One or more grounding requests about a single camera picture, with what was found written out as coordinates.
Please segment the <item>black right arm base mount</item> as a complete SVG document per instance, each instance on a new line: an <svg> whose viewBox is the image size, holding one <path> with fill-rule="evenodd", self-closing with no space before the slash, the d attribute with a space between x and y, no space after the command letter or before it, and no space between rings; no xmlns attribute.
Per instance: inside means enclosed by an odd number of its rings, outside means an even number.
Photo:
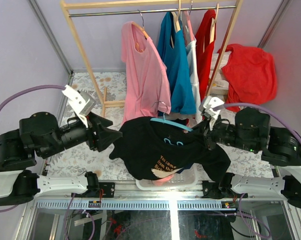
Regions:
<svg viewBox="0 0 301 240"><path fill-rule="evenodd" d="M235 174L227 172L220 182L202 181L203 198L234 198L237 194L232 190L231 181Z"/></svg>

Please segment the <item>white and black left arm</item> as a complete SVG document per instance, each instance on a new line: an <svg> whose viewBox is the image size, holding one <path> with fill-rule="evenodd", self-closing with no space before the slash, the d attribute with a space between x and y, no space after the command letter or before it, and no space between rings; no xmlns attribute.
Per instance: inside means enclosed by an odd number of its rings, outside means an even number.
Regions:
<svg viewBox="0 0 301 240"><path fill-rule="evenodd" d="M0 207L16 206L43 196L100 195L97 174L87 171L76 177L48 177L29 170L36 157L48 159L85 143L91 151L102 152L122 137L111 129L113 122L90 112L75 116L59 126L54 115L37 112L19 121L19 128L0 135Z"/></svg>

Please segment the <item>blue plastic hanger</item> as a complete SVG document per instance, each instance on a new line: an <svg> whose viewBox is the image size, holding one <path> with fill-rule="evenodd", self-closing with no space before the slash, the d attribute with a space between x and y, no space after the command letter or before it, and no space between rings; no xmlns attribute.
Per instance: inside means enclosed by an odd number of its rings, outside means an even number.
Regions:
<svg viewBox="0 0 301 240"><path fill-rule="evenodd" d="M168 111L168 106L167 106L163 101L157 100L157 101L155 101L155 102L153 103L153 105L154 105L155 103L158 103L158 106L159 106L160 104L163 104L163 105L166 107L166 112ZM192 128L190 128L190 127L188 127L188 126L186 126L186 125L183 125L183 124L181 124L181 123L174 122L174 121L171 121L171 120L166 119L165 113L163 113L162 118L152 117L152 118L150 119L150 121L151 121L151 122L156 122L156 123L161 123L161 124L170 125L170 126L173 126L173 127L175 127L175 128L182 129L182 130L184 130L184 131L186 131L186 132L192 132L192 131L193 131ZM170 145L173 145L172 142L171 142L171 140L169 139L169 137L164 138L164 142L165 142L165 143L168 143L168 144L170 144ZM184 144L183 144L183 142L181 142L181 141L176 141L176 145L177 145L177 146L183 146Z"/></svg>

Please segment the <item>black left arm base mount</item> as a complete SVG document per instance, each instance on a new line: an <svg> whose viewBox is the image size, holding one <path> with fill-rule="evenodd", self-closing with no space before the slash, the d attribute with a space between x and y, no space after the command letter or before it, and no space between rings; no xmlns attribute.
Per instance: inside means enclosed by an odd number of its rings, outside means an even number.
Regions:
<svg viewBox="0 0 301 240"><path fill-rule="evenodd" d="M114 182L99 182L96 173L86 172L87 191L83 194L85 198L113 198L115 194Z"/></svg>

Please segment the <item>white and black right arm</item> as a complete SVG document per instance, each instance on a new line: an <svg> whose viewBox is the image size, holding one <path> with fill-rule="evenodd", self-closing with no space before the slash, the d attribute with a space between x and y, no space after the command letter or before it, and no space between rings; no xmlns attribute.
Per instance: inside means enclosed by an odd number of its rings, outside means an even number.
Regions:
<svg viewBox="0 0 301 240"><path fill-rule="evenodd" d="M282 177L260 178L226 173L219 181L218 191L223 197L232 194L248 196L274 196L301 209L301 136L283 120L282 127L271 126L271 118L278 119L266 108L241 103L243 108L235 115L235 124L225 123L219 110L230 104L203 106L203 138L212 149L217 144L261 153L261 160L280 167L289 174Z"/></svg>

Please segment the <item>black printed t-shirt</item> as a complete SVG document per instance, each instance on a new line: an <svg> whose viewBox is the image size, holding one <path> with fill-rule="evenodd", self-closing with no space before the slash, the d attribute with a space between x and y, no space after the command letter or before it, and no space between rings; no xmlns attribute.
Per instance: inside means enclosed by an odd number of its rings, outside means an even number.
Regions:
<svg viewBox="0 0 301 240"><path fill-rule="evenodd" d="M120 158L137 180L166 178L193 164L202 165L209 178L219 182L231 160L217 145L210 150L197 131L184 133L172 125L152 121L149 116L126 121L120 128L111 160Z"/></svg>

